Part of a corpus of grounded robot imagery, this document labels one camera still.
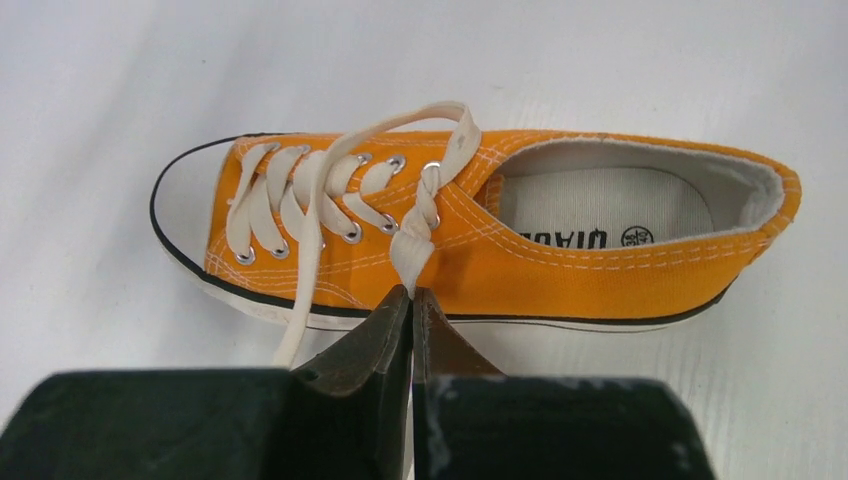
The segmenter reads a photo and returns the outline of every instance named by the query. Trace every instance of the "black trim line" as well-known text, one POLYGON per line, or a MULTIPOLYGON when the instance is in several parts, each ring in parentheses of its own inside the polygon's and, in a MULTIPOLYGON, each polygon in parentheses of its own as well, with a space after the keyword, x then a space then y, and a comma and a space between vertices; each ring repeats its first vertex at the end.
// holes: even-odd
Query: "black trim line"
MULTIPOLYGON (((222 143, 232 142, 236 139, 242 137, 262 137, 267 135, 290 135, 287 133, 247 133, 243 135, 237 135, 234 137, 223 138, 221 140, 215 140, 213 142, 205 143, 203 145, 197 146, 188 150, 182 154, 180 154, 177 158, 171 160, 170 163, 162 170, 162 173, 159 174, 159 177, 156 179, 156 183, 153 185, 153 191, 150 194, 150 223, 153 226, 153 231, 156 234, 156 237, 162 243, 162 246, 165 247, 165 250, 168 251, 178 262, 180 262, 183 266, 189 269, 194 275, 196 275, 200 280, 214 285, 218 288, 226 290, 233 295, 238 295, 240 297, 246 298, 253 302, 264 303, 266 305, 273 305, 276 307, 282 308, 292 308, 294 306, 294 301, 286 298, 275 297, 273 295, 267 295, 264 293, 258 293, 251 290, 248 290, 244 287, 240 287, 238 285, 233 285, 225 280, 222 280, 219 277, 206 273, 200 265, 195 264, 191 261, 183 252, 181 252, 170 240, 165 236, 165 233, 162 231, 159 226, 159 222, 156 220, 156 193, 159 191, 159 185, 162 183, 162 179, 165 177, 165 174, 171 167, 174 166, 178 161, 183 158, 191 155, 192 153, 198 152, 205 148, 214 147, 220 145, 222 143)), ((722 290, 715 298, 710 300, 709 302, 701 305, 699 307, 693 308, 692 310, 688 310, 683 313, 678 313, 674 315, 667 315, 664 317, 656 317, 656 318, 648 318, 648 319, 639 319, 639 320, 621 320, 621 319, 584 319, 584 318, 571 318, 571 317, 539 317, 539 316, 520 316, 520 315, 447 315, 448 319, 454 321, 466 321, 466 322, 474 322, 474 321, 492 321, 492 323, 527 323, 527 324, 537 324, 535 321, 539 320, 548 320, 548 321, 560 321, 564 323, 571 324, 580 324, 580 325, 607 325, 607 326, 629 326, 629 327, 651 327, 651 326, 662 326, 668 325, 672 323, 679 322, 681 320, 685 320, 691 316, 697 315, 707 308, 718 303, 721 298, 724 296, 725 292, 727 292, 727 288, 722 290)), ((319 315, 328 315, 334 317, 350 317, 350 318, 364 318, 367 317, 371 312, 369 310, 361 310, 358 308, 344 308, 344 307, 330 307, 326 305, 312 305, 310 309, 312 313, 319 315)), ((562 325, 561 328, 566 329, 575 329, 575 327, 569 327, 568 325, 562 325)))

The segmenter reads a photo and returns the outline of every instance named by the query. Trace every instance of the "white background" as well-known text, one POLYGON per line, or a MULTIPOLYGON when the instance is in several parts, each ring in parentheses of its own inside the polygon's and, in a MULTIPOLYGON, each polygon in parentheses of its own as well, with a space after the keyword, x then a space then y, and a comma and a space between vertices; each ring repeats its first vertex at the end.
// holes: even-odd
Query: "white background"
MULTIPOLYGON (((795 168, 796 223, 688 324, 460 330, 512 374, 668 382, 722 478, 848 478, 846 20, 842 0, 0 0, 0 419, 55 371, 270 358, 283 328, 206 297, 152 234, 173 156, 452 99, 483 128, 717 142, 795 168)), ((309 333, 303 354, 335 338, 309 333)))

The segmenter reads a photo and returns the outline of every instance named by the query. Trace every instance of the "rubber toe cap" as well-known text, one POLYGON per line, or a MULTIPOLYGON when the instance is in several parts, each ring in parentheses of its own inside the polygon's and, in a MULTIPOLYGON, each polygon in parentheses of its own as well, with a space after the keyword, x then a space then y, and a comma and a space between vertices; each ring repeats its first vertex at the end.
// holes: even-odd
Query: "rubber toe cap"
POLYGON ((165 167, 153 188, 153 229, 165 249, 191 269, 202 270, 215 188, 233 140, 213 142, 180 155, 165 167))

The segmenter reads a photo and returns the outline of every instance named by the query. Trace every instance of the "shoelace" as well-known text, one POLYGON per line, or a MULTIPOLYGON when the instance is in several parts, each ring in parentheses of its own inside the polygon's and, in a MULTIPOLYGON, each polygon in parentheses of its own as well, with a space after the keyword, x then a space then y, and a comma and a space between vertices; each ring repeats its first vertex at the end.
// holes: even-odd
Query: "shoelace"
POLYGON ((274 353, 274 365, 291 366, 306 331, 318 280, 321 250, 325 245, 321 225, 342 236, 348 243, 361 240, 360 225, 339 209, 333 197, 341 197, 360 220, 393 234, 389 247, 392 265, 412 296, 418 276, 434 250, 430 232, 439 222, 436 195, 465 168, 480 146, 481 138, 480 129, 474 124, 467 106, 440 102, 345 134, 326 151, 309 153, 296 169, 295 164, 306 154, 301 147, 257 145, 245 153, 241 179, 227 214, 229 248, 238 261, 252 262, 255 258, 251 247, 252 234, 262 248, 277 258, 285 258, 289 246, 274 221, 275 212, 279 212, 286 232, 298 242, 295 302, 283 340, 274 353), (362 198, 363 194, 386 188, 396 173, 398 163, 381 162, 369 167, 362 177, 359 191, 347 192, 348 183, 362 161, 350 153, 374 135, 433 118, 456 121, 457 127, 448 140, 442 160, 431 162, 422 169, 415 204, 398 227, 393 218, 378 212, 362 198), (271 158, 265 173, 253 180, 266 155, 271 155, 271 158), (292 169, 295 169, 294 177, 289 182, 292 169), (300 205, 306 205, 305 213, 300 205))

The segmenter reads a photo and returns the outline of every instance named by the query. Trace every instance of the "orange sneaker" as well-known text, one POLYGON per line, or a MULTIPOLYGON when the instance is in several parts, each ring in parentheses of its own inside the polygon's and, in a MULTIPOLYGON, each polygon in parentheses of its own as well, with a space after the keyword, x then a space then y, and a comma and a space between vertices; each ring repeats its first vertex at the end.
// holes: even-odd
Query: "orange sneaker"
POLYGON ((212 295, 350 329, 403 283, 454 320, 644 330, 718 301, 792 222, 795 172, 729 147, 606 133, 482 133, 445 102, 338 134, 194 148, 153 189, 165 250, 212 295), (452 132, 386 133, 447 118, 452 132))

